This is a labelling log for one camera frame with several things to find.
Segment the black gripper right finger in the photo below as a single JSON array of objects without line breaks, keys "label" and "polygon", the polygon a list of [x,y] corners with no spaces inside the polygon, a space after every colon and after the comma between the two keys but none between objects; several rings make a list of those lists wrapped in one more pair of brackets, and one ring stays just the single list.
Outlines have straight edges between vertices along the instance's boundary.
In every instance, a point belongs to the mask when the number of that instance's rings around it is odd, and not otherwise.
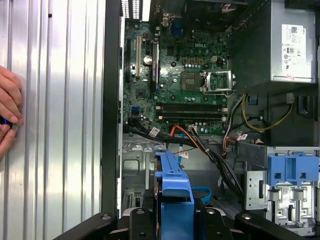
[{"label": "black gripper right finger", "polygon": [[223,210],[204,201],[209,195],[203,190],[192,190],[195,204],[196,240],[304,240],[257,214],[242,211],[229,218]]}]

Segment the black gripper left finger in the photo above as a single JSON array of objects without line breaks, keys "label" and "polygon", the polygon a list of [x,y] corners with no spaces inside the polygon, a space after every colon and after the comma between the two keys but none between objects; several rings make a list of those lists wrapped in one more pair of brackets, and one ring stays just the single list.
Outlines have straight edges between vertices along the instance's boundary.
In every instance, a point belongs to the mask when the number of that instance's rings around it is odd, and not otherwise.
[{"label": "black gripper left finger", "polygon": [[99,212],[57,236],[57,240],[155,240],[154,191],[148,189],[141,207],[124,211],[118,218],[109,212]]}]

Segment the person's hand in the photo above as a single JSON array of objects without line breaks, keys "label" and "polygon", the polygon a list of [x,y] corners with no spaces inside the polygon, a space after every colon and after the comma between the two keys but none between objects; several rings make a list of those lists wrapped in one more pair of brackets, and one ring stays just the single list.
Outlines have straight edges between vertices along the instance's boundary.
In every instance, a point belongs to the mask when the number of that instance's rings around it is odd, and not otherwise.
[{"label": "person's hand", "polygon": [[17,131],[9,123],[17,126],[24,124],[21,109],[23,106],[22,85],[18,76],[0,67],[0,116],[7,123],[0,125],[0,158],[3,159],[13,144]]}]

